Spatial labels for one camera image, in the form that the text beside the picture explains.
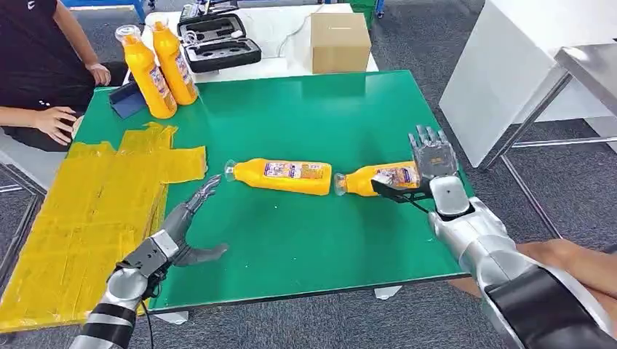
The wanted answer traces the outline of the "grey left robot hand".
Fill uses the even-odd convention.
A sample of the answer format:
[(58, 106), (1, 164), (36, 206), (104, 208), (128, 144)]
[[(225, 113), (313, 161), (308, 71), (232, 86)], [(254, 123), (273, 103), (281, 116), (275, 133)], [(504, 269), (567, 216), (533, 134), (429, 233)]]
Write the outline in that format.
[(189, 199), (178, 204), (165, 218), (162, 229), (178, 246), (178, 251), (169, 258), (174, 266), (186, 267), (218, 260), (228, 251), (227, 244), (218, 244), (212, 249), (201, 249), (192, 247), (186, 240), (186, 234), (194, 215), (202, 204), (215, 194), (215, 189), (220, 184), (221, 177), (221, 174), (211, 176)]

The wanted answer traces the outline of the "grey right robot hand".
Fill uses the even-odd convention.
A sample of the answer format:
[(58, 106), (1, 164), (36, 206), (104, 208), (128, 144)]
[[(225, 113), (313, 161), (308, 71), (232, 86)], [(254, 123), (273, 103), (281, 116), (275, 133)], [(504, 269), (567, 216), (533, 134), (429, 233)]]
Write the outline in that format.
[(415, 133), (410, 132), (408, 138), (421, 182), (457, 174), (455, 151), (442, 129), (435, 131), (417, 124)]

